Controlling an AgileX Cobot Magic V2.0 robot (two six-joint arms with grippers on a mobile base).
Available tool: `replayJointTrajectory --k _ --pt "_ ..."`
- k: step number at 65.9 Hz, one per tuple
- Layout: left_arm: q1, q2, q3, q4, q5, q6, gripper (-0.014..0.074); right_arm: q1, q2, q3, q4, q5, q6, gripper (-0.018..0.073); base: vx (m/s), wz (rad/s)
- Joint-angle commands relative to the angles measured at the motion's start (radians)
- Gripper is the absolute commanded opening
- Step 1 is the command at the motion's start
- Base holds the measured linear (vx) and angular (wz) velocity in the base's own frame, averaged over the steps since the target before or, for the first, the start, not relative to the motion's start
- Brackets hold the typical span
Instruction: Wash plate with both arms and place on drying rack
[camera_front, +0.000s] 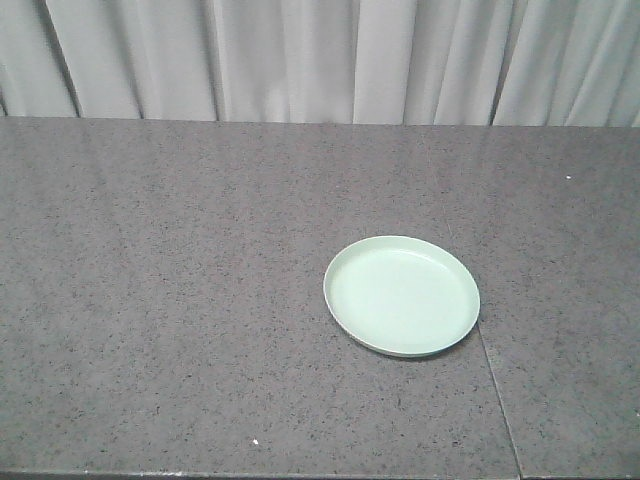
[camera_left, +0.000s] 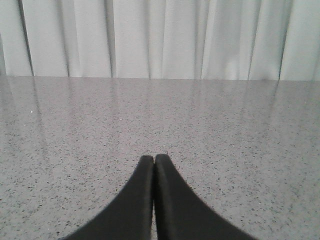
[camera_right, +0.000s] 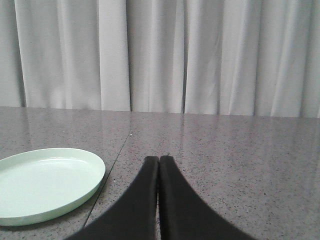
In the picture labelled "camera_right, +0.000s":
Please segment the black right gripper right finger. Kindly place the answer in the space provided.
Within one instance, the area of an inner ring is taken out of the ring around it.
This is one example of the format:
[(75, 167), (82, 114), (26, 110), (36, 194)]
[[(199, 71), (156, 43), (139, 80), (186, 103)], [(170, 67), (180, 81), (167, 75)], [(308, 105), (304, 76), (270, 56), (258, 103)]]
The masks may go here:
[(159, 160), (159, 218), (163, 240), (253, 239), (197, 195), (172, 156), (161, 156)]

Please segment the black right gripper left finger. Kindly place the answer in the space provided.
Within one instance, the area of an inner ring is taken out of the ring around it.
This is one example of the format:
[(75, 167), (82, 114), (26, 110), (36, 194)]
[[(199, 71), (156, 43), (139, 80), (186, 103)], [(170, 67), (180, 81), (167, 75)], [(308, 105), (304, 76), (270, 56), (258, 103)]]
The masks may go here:
[(154, 240), (159, 158), (147, 156), (117, 202), (69, 240)]

